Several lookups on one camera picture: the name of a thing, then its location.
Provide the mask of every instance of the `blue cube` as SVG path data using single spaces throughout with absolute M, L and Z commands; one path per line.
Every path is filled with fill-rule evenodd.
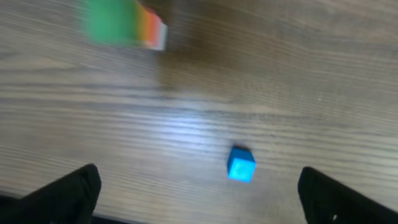
M 256 169 L 256 162 L 250 151 L 233 147 L 227 166 L 230 179 L 250 182 Z

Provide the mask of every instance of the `wood grain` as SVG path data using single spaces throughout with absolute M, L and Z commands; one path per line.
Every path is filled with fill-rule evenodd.
M 151 1 L 166 52 L 95 45 L 72 0 L 0 2 L 0 191 L 94 162 L 96 213 L 305 223 L 313 166 L 398 210 L 398 2 Z M 252 148 L 251 184 L 226 177 Z

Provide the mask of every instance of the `cube top face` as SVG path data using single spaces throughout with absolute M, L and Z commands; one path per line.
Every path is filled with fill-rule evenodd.
M 233 180 L 250 182 L 255 169 L 256 163 L 254 161 L 235 158 L 233 159 L 231 167 L 229 168 L 228 177 Z

